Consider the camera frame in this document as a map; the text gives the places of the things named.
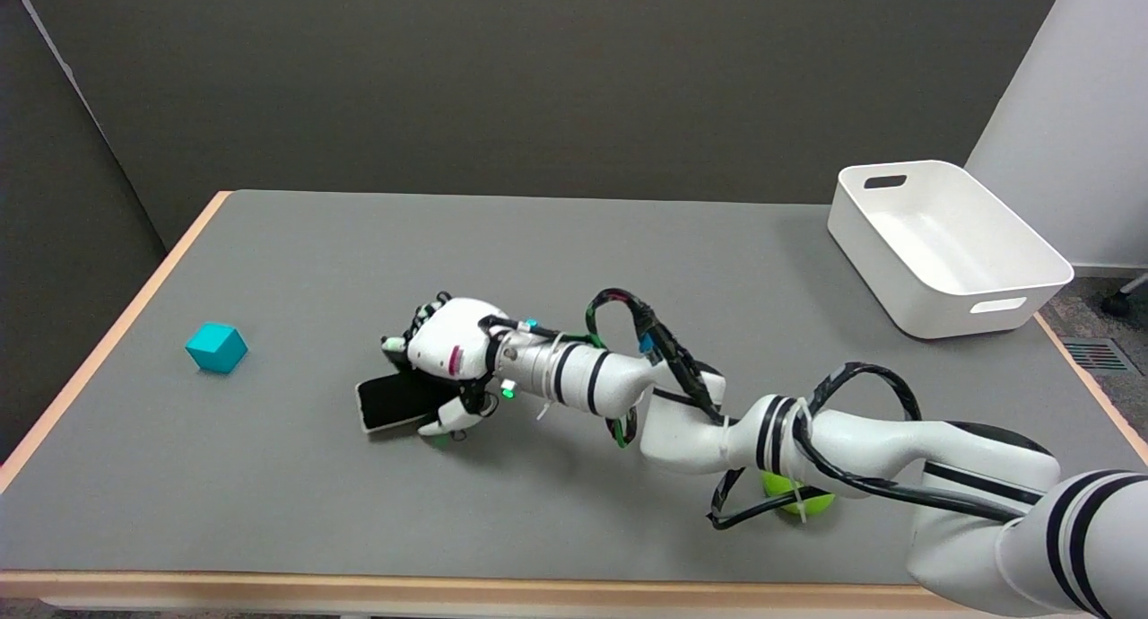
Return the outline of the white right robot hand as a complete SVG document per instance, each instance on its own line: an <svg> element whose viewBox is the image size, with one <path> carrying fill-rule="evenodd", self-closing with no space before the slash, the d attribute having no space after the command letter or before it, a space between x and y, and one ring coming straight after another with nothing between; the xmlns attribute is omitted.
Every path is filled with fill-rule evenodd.
<svg viewBox="0 0 1148 619"><path fill-rule="evenodd" d="M383 356L398 369L450 385L447 402L426 413L417 430L422 438L464 436L499 407L489 390L492 366L492 332L501 330L494 319L506 312L488 301L453 297L440 292L414 310L413 322L397 336L381 336Z"/></svg>

